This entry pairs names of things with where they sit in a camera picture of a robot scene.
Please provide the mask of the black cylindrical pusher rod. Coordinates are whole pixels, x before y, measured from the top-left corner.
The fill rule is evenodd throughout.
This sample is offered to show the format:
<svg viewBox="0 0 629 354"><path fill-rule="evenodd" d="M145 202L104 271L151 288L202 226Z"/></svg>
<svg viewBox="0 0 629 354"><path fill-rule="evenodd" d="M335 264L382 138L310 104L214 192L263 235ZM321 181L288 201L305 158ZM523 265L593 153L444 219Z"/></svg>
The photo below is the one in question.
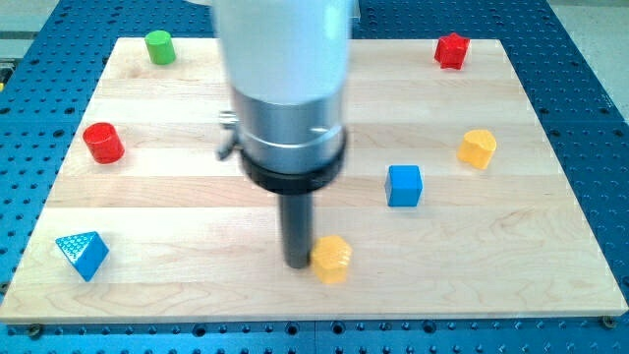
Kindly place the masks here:
<svg viewBox="0 0 629 354"><path fill-rule="evenodd" d="M282 250L285 263L292 268L310 264L313 246L314 203L311 194L278 197Z"/></svg>

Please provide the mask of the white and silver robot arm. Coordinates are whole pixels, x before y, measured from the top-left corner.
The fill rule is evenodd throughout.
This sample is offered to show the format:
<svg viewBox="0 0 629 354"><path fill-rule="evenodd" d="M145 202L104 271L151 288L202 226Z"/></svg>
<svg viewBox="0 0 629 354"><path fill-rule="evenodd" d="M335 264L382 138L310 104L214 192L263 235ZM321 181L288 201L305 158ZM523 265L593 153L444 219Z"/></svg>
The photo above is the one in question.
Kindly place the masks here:
<svg viewBox="0 0 629 354"><path fill-rule="evenodd" d="M340 172L348 133L343 93L352 4L344 0L214 0L215 33L231 93L221 124L258 186L278 197L285 263L313 247L312 193Z"/></svg>

